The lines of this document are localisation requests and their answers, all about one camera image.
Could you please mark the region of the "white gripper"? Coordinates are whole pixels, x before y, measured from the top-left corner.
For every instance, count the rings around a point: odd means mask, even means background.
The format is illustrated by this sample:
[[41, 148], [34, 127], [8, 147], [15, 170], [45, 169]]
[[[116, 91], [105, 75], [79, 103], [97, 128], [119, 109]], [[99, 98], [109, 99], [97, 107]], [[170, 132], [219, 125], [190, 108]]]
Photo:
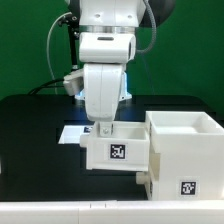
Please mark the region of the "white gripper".
[[123, 64], [86, 63], [82, 69], [66, 75], [63, 85], [69, 96], [85, 93], [85, 108], [90, 121], [98, 121], [101, 136], [111, 136], [117, 111]]

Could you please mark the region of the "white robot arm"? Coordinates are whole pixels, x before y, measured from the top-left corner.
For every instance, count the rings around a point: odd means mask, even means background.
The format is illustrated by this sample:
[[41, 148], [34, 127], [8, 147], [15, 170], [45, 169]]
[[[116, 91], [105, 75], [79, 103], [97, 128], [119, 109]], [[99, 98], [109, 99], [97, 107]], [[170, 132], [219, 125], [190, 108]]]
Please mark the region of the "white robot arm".
[[176, 0], [65, 0], [78, 13], [79, 59], [85, 107], [99, 134], [109, 137], [122, 91], [126, 65], [152, 50], [157, 27], [168, 19]]

